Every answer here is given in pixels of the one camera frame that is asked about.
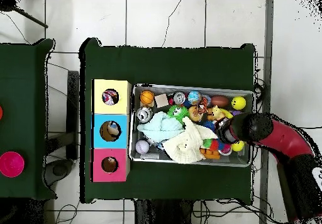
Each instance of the green table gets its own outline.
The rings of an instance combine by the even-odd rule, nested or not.
[[[126,182],[91,182],[91,80],[253,90],[254,47],[100,47],[88,38],[80,48],[81,200],[239,198],[251,203],[251,166],[220,167],[131,162]]]
[[[55,198],[43,182],[46,132],[46,56],[53,40],[34,45],[0,44],[0,155],[16,151],[25,159],[15,178],[0,173],[0,197]]]

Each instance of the small box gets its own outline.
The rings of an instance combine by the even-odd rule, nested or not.
[[[93,93],[95,114],[129,114],[131,84],[128,81],[93,79],[92,95]]]
[[[130,171],[127,149],[93,149],[92,182],[125,182]]]
[[[128,148],[129,115],[95,114],[92,122],[94,148]]]

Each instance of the white towel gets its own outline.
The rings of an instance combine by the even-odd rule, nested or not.
[[[188,117],[183,118],[182,121],[186,124],[185,131],[164,142],[162,144],[164,150],[172,160],[180,164],[190,164],[205,159],[199,151],[200,146],[203,145],[204,139],[217,139],[217,135],[209,128],[193,123]]]

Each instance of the pink cup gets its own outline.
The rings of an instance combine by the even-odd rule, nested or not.
[[[25,161],[17,152],[6,152],[0,156],[0,172],[6,177],[17,177],[24,167]]]

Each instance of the green plush toy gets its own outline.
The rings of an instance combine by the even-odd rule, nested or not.
[[[182,119],[185,116],[189,117],[189,112],[188,112],[188,109],[185,108],[184,106],[175,104],[170,107],[168,116],[171,118],[175,118],[178,122],[180,122],[183,125],[184,123]]]

